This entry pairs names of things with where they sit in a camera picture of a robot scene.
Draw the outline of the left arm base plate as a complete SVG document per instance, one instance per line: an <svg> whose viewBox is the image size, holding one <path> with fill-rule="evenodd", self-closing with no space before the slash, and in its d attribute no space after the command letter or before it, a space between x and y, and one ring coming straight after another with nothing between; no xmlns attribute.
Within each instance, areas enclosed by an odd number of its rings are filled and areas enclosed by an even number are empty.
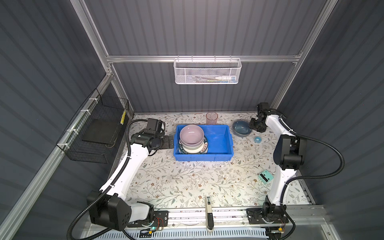
<svg viewBox="0 0 384 240"><path fill-rule="evenodd" d="M147 220L139 220L127 225L128 228L151 228L167 227L169 220L169 211L154 211L153 216Z"/></svg>

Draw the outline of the green rim lettered plate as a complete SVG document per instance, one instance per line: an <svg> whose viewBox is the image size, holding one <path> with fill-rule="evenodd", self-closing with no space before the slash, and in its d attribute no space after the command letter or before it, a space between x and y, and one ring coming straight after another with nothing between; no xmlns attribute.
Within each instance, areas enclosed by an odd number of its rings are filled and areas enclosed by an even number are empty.
<svg viewBox="0 0 384 240"><path fill-rule="evenodd" d="M179 140L178 149L181 154L185 154L185 155L205 154L208 151L208 140L206 137L204 137L204 141L202 142L202 144L194 150L185 148L185 146L182 144L182 141Z"/></svg>

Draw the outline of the purple bowl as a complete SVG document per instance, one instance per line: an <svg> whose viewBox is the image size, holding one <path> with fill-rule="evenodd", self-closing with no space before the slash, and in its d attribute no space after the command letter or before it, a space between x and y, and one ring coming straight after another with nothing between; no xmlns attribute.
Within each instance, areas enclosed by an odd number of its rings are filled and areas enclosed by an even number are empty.
<svg viewBox="0 0 384 240"><path fill-rule="evenodd" d="M189 147L197 147L204 140L204 131L197 125L187 125L180 131L180 140Z"/></svg>

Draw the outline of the grey blue bowl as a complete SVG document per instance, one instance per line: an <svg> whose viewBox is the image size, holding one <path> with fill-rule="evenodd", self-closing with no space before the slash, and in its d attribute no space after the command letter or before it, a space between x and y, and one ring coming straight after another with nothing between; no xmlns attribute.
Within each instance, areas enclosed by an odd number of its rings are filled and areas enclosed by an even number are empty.
<svg viewBox="0 0 384 240"><path fill-rule="evenodd" d="M249 127L249 123L242 120L237 120L233 122L232 129L234 131L234 134L241 138L247 137L252 133L252 130Z"/></svg>

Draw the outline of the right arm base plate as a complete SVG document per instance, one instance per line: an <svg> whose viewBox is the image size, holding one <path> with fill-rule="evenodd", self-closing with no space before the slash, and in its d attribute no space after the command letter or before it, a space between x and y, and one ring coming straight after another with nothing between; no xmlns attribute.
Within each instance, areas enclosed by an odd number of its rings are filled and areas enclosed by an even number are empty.
<svg viewBox="0 0 384 240"><path fill-rule="evenodd" d="M262 208L246 209L249 224L287 224L290 220L280 210L263 210Z"/></svg>

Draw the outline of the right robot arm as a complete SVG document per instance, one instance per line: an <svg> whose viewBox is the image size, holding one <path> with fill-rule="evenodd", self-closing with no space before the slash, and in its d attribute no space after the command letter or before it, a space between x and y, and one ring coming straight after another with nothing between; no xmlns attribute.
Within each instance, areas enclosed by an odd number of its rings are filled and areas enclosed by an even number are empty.
<svg viewBox="0 0 384 240"><path fill-rule="evenodd" d="M277 170L262 208L262 218L271 223L282 219L285 215L284 203L288 180L292 179L299 167L304 164L307 141L295 136L293 130L284 124L284 115L278 110L271 109L268 103L259 103L257 111L257 118L251 119L249 127L259 133L270 128L279 138L273 153Z"/></svg>

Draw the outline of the light green bowl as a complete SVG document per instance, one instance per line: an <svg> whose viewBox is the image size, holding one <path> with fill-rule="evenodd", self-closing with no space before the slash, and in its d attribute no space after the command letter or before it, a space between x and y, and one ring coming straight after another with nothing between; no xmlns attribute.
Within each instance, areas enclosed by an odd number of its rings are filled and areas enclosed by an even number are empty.
<svg viewBox="0 0 384 240"><path fill-rule="evenodd" d="M207 149L207 147L208 147L207 144L202 144L199 147L195 147L195 148L189 148L187 146L181 145L179 147L179 151L182 154L202 154Z"/></svg>

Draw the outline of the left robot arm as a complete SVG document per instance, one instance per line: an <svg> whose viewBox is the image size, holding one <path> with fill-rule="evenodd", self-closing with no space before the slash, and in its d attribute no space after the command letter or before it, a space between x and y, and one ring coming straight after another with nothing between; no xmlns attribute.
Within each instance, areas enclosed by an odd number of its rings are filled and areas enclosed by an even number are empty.
<svg viewBox="0 0 384 240"><path fill-rule="evenodd" d="M141 131L126 133L127 152L107 182L87 197L88 213L93 224L122 231L134 222L152 223L154 206L133 202L127 192L144 160L160 150L167 136L165 122L148 118Z"/></svg>

